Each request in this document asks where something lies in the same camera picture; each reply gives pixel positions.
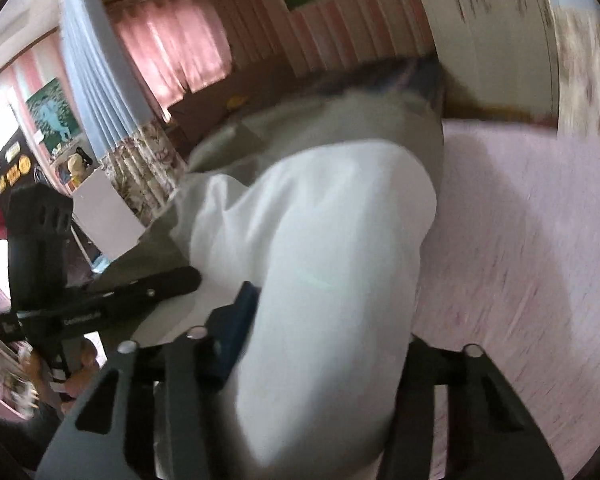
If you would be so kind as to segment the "person's left hand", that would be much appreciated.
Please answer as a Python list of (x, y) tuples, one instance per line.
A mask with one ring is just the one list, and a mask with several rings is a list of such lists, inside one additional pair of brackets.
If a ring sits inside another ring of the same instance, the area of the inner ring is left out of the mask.
[(19, 364), (28, 381), (38, 393), (38, 400), (56, 408), (62, 414), (71, 410), (76, 399), (100, 370), (96, 346), (87, 338), (80, 344), (80, 366), (64, 382), (64, 390), (56, 392), (50, 382), (50, 372), (40, 356), (30, 347), (19, 352)]

